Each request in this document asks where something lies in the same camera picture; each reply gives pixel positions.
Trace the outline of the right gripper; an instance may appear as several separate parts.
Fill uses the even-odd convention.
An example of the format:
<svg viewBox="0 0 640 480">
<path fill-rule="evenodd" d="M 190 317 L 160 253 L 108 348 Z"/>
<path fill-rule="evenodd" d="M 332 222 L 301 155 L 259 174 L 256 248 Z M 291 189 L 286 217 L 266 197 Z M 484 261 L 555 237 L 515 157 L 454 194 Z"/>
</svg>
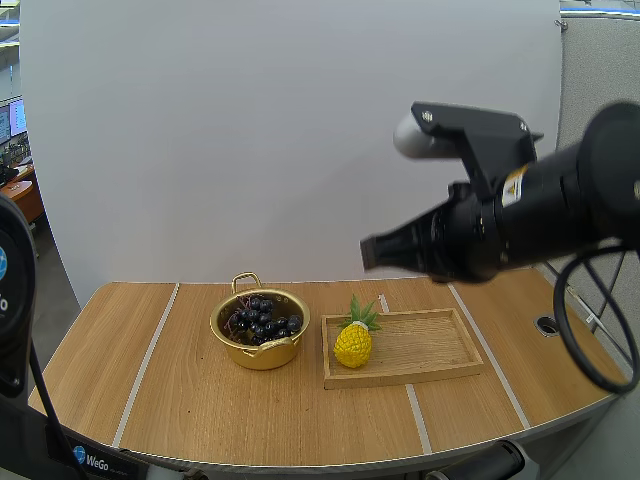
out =
<svg viewBox="0 0 640 480">
<path fill-rule="evenodd" d="M 481 201 L 468 182 L 448 186 L 448 198 L 431 213 L 360 242 L 365 271 L 399 268 L 436 282 L 483 283 L 506 265 L 501 207 Z"/>
</svg>

